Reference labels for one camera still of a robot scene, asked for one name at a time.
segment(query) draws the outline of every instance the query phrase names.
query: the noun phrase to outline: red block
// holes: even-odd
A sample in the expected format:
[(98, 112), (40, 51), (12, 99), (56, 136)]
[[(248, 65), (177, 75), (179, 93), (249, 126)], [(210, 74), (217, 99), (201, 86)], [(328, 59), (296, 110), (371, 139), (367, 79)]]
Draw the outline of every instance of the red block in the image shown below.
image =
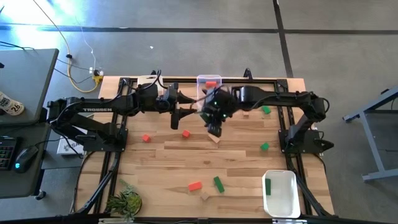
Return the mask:
[(216, 81), (207, 81), (206, 82), (206, 88), (213, 88), (217, 86), (217, 82)]
[(190, 135), (191, 133), (189, 133), (189, 131), (187, 131), (187, 130), (184, 130), (183, 132), (182, 132), (182, 136), (184, 137), (184, 138), (189, 138), (189, 135)]
[(144, 140), (144, 142), (150, 142), (149, 135), (147, 135), (147, 134), (143, 135), (142, 140)]
[(196, 182), (188, 185), (189, 191), (201, 189), (201, 182)]

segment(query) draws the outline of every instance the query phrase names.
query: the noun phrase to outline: computer mouse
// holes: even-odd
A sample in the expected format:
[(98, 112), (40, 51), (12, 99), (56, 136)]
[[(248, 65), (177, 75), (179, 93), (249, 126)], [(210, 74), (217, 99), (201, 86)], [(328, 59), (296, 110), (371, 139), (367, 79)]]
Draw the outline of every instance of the computer mouse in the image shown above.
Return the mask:
[(14, 170), (17, 173), (26, 172), (36, 157), (39, 149), (36, 146), (31, 146), (23, 149), (17, 159), (15, 160)]

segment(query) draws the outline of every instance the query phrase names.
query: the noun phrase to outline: black desk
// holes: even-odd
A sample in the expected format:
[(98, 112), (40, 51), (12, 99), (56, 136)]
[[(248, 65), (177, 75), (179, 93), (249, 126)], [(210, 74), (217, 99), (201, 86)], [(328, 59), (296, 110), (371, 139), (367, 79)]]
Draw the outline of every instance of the black desk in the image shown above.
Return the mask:
[[(21, 98), (18, 98), (18, 101), (26, 105), (25, 112), (39, 113), (42, 107), (37, 105), (43, 104), (58, 53), (58, 49), (0, 50), (0, 62), (6, 68), (0, 69), (0, 82), (4, 81), (0, 87), (5, 89), (0, 91), (8, 95), (8, 85), (15, 86), (19, 91), (13, 94)], [(0, 126), (0, 135), (18, 127), (20, 126)], [(27, 146), (47, 140), (49, 133), (49, 125), (40, 123), (13, 131), (6, 136), (23, 139), (16, 149), (19, 153)], [(18, 174), (13, 170), (0, 171), (0, 198), (26, 197), (39, 193), (44, 174), (41, 165), (45, 147), (46, 144), (38, 146), (39, 153), (27, 172)]]

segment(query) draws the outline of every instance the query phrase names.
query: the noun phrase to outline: white bin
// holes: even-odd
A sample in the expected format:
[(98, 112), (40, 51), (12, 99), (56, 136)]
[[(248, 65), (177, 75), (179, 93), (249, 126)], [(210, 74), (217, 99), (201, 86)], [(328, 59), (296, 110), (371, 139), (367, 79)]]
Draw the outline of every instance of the white bin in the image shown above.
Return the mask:
[[(271, 180), (271, 195), (266, 195), (266, 179)], [(296, 175), (288, 170), (269, 170), (262, 176), (264, 210), (272, 217), (298, 218), (299, 193)]]

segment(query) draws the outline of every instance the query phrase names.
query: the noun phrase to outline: clear plastic container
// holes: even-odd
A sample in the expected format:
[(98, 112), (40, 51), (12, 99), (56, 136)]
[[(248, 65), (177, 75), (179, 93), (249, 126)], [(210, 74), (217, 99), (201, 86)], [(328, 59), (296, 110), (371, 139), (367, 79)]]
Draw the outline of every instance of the clear plastic container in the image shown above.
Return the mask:
[[(271, 180), (271, 195), (266, 194), (266, 179)], [(272, 217), (298, 218), (299, 193), (296, 175), (289, 170), (268, 170), (262, 176), (264, 210)]]
[(207, 90), (212, 87), (219, 87), (223, 84), (223, 79), (219, 75), (198, 75), (197, 76), (197, 108), (201, 109), (203, 106), (203, 97), (205, 93), (203, 90)]

